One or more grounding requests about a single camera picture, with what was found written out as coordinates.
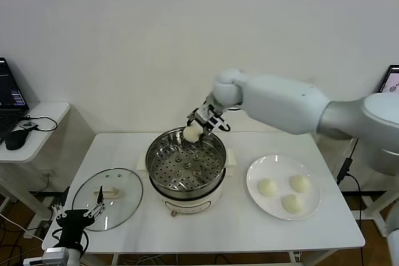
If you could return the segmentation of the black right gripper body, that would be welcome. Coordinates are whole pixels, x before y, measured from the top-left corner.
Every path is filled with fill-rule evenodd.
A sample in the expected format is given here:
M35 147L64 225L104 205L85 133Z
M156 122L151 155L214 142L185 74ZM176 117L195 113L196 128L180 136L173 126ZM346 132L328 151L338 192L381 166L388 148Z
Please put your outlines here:
M203 131L224 130L224 120L221 116L215 114L205 114L203 116Z

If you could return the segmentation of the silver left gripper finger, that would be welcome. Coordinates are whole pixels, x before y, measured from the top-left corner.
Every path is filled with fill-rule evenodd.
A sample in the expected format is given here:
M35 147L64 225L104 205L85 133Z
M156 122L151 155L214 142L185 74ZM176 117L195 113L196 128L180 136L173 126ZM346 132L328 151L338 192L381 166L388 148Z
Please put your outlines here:
M103 202L103 186L100 186L100 189L97 194L96 204L94 205L93 208L84 213L84 217L96 219L101 215L101 213L103 213L104 210L105 210L105 204Z
M67 201L69 190L70 187L68 186L64 190L64 192L62 192L59 196L55 197L55 202L51 206L53 211L53 216L55 219L65 214L65 204Z

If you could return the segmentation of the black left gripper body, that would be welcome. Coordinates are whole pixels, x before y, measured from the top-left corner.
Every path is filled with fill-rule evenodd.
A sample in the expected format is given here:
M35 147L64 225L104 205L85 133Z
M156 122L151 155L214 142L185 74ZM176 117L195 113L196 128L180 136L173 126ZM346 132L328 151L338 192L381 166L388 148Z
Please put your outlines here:
M83 249L81 241L84 229L94 223L93 217L89 217L89 210L66 210L60 216L57 216L55 221L62 229L60 239L55 247Z

